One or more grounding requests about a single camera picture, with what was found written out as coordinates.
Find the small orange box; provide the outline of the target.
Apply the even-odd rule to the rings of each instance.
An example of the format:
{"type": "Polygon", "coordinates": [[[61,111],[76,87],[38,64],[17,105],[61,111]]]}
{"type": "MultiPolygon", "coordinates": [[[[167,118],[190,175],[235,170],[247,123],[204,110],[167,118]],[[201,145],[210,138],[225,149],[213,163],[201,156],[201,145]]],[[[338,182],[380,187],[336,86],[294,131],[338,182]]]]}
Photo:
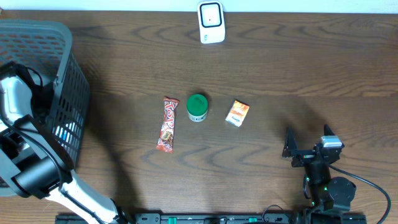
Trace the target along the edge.
{"type": "Polygon", "coordinates": [[[237,127],[240,127],[249,111],[249,105],[235,100],[225,120],[237,127]]]}

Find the green lid jar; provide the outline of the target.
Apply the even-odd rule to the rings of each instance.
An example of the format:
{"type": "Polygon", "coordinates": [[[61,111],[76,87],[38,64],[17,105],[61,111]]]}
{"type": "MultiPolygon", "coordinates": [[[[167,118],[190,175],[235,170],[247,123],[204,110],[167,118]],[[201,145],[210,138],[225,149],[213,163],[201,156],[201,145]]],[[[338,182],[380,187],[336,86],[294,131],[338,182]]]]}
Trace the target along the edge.
{"type": "Polygon", "coordinates": [[[187,100],[188,118],[193,122],[202,122],[208,114],[208,100],[204,95],[194,94],[187,100]]]}

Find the red Top chocolate bar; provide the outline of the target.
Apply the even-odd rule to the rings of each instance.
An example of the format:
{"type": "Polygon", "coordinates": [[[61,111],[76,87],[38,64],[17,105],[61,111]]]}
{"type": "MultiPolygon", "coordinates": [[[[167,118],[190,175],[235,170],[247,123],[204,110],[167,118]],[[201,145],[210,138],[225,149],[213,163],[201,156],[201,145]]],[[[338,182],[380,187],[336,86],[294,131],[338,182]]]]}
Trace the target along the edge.
{"type": "Polygon", "coordinates": [[[174,148],[175,110],[180,102],[164,97],[164,121],[160,130],[157,149],[172,153],[174,148]]]}

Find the white blue medicine box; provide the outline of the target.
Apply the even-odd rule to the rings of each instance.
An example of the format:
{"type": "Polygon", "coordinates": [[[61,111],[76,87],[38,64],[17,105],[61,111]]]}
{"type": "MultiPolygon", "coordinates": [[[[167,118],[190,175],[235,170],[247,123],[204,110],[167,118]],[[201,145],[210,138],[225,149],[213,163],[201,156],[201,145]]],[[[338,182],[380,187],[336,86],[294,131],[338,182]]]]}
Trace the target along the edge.
{"type": "Polygon", "coordinates": [[[81,128],[76,122],[57,126],[55,128],[55,135],[59,138],[59,143],[64,147],[77,148],[80,145],[81,128]]]}

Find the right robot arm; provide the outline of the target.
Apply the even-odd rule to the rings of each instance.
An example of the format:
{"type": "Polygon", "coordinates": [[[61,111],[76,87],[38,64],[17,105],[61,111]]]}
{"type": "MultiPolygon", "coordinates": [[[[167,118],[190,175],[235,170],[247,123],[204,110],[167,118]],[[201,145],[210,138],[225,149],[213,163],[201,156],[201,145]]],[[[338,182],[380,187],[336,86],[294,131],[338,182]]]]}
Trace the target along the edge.
{"type": "Polygon", "coordinates": [[[350,213],[356,185],[345,177],[332,177],[330,165],[340,159],[344,144],[330,129],[323,127],[324,135],[312,149],[300,150],[293,131],[288,128],[285,135],[283,157],[292,158],[292,167],[303,167],[304,195],[312,206],[295,212],[291,223],[366,223],[366,216],[350,213]]]}

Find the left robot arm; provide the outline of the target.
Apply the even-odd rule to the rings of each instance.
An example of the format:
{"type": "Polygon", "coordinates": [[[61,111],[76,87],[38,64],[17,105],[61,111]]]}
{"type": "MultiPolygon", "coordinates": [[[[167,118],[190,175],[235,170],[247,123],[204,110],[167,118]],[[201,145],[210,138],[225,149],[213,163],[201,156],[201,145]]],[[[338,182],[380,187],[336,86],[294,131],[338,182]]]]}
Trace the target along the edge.
{"type": "Polygon", "coordinates": [[[80,110],[58,97],[32,67],[1,67],[1,180],[6,195],[47,199],[87,223],[132,223],[115,201],[75,172],[72,149],[81,131],[80,110]]]}

